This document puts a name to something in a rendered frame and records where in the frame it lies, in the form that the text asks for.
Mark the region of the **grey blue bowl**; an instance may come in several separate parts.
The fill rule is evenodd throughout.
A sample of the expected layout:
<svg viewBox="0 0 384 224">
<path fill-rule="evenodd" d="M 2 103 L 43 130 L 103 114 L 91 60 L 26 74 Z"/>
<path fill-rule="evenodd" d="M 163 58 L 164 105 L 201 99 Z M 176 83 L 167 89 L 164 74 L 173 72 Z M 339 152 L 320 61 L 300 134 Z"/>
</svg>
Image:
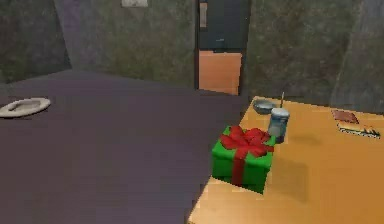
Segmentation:
<svg viewBox="0 0 384 224">
<path fill-rule="evenodd" d="M 256 99 L 252 103 L 253 109 L 261 115 L 271 113 L 271 110 L 276 107 L 276 104 L 265 99 Z"/>
</svg>

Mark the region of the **grey blue canister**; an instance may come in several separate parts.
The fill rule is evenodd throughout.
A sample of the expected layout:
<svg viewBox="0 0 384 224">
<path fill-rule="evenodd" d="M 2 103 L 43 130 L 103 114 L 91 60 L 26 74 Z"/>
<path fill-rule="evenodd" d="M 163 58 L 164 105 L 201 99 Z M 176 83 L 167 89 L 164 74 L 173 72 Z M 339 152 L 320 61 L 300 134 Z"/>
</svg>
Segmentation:
<svg viewBox="0 0 384 224">
<path fill-rule="evenodd" d="M 268 133 L 276 137 L 276 143 L 284 142 L 290 113 L 284 108 L 273 108 L 268 126 Z"/>
</svg>

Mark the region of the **green gift box red ribbon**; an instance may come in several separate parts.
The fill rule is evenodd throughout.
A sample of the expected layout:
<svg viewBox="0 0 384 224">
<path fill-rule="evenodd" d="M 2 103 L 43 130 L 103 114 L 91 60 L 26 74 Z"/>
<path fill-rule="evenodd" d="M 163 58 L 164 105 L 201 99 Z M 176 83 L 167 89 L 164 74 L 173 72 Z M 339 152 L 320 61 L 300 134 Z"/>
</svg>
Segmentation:
<svg viewBox="0 0 384 224">
<path fill-rule="evenodd" d="M 259 128 L 227 126 L 212 149 L 212 176 L 263 194 L 275 143 Z"/>
</svg>

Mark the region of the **dark room door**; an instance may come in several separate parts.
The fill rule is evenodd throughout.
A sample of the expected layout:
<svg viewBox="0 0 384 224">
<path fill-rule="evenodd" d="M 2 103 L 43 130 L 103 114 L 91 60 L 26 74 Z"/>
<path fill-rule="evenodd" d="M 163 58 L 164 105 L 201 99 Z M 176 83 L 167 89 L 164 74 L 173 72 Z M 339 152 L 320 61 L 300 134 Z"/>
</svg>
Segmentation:
<svg viewBox="0 0 384 224">
<path fill-rule="evenodd" d="M 241 52 L 249 13 L 250 0 L 199 0 L 199 49 Z"/>
</svg>

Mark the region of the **orange wooden table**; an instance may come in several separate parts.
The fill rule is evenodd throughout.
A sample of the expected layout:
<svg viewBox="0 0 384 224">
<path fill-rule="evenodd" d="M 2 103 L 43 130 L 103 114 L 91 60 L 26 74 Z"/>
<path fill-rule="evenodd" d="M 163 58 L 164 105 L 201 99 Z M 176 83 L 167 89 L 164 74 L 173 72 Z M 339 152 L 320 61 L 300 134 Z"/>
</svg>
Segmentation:
<svg viewBox="0 0 384 224">
<path fill-rule="evenodd" d="M 188 224 L 384 224 L 384 116 L 356 114 L 375 139 L 340 132 L 329 107 L 284 107 L 285 142 L 264 193 L 211 178 Z"/>
</svg>

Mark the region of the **pale framed wall picture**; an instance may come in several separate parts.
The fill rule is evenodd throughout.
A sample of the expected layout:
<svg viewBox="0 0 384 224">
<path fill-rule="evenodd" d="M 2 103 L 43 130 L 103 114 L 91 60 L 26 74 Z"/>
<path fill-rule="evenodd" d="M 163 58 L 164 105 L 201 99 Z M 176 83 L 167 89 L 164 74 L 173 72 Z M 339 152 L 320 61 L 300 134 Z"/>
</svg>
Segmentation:
<svg viewBox="0 0 384 224">
<path fill-rule="evenodd" d="M 148 7 L 148 0 L 121 0 L 121 5 L 124 8 L 129 7 Z"/>
</svg>

